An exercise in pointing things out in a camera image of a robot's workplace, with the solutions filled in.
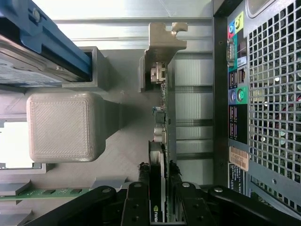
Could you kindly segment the open grey PC case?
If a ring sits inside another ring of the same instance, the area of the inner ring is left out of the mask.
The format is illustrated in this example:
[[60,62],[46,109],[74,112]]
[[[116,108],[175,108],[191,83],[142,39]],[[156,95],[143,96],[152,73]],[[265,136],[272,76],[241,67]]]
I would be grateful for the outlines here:
[[301,0],[213,0],[228,187],[301,219]]

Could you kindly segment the grey printed parts rack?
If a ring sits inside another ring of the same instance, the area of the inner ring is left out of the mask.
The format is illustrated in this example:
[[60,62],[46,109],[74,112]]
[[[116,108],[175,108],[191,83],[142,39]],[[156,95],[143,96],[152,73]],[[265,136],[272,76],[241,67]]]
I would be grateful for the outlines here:
[[[138,181],[142,162],[150,164],[152,110],[159,106],[160,90],[145,73],[145,50],[82,50],[92,57],[91,82],[46,88],[0,84],[0,127],[27,122],[34,161],[22,169],[0,163],[0,195],[28,188],[119,191]],[[75,198],[0,201],[0,226],[28,226]]]

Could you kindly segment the hard disk with blue caddy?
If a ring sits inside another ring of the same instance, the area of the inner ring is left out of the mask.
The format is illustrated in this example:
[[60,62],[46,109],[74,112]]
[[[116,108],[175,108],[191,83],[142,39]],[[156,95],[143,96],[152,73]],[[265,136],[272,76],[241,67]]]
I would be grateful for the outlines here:
[[32,0],[0,0],[0,84],[92,81],[92,58]]

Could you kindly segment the silver CPU chip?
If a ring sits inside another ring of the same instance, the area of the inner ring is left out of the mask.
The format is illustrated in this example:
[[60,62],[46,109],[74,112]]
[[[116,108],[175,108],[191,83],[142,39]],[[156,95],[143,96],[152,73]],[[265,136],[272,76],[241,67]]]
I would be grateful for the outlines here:
[[8,169],[33,167],[27,122],[5,122],[0,127],[0,163]]

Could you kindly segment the green RAM stick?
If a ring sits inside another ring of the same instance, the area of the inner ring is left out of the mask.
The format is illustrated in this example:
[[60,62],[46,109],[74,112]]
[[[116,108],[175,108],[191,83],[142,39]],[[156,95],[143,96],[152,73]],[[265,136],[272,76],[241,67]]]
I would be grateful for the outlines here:
[[90,188],[56,188],[40,189],[28,188],[18,195],[0,195],[0,201],[23,201],[38,199],[73,198],[90,191]]

